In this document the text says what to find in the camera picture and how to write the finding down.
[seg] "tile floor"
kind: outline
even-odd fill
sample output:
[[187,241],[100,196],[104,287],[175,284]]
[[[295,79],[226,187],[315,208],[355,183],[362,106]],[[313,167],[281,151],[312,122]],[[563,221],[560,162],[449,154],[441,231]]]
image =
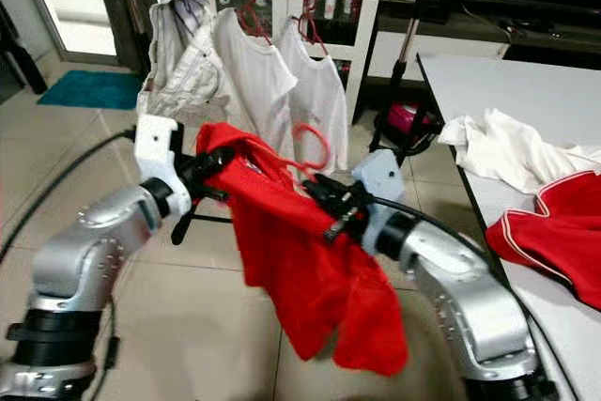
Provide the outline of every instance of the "tile floor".
[[[63,63],[45,74],[49,85],[69,69],[115,70]],[[85,149],[135,121],[134,112],[40,106],[28,89],[0,105],[2,238],[26,206]],[[350,133],[351,164],[367,153],[373,115]],[[186,137],[192,149],[193,136]],[[78,208],[139,173],[132,144],[123,140],[86,162],[43,204],[0,269],[0,329],[21,318],[33,257]],[[434,145],[403,165],[406,203],[482,240],[450,151]],[[348,174],[339,174],[347,179]],[[205,212],[223,214],[207,204]],[[463,393],[428,301],[394,264],[381,258],[404,309],[408,366],[395,378],[344,371],[322,358],[294,353],[269,298],[246,287],[228,224],[193,224],[185,242],[169,242],[170,226],[136,254],[116,288],[123,338],[118,368],[102,400],[460,400]],[[215,242],[221,243],[217,248]],[[99,341],[98,349],[103,348]],[[0,359],[12,346],[0,340]]]

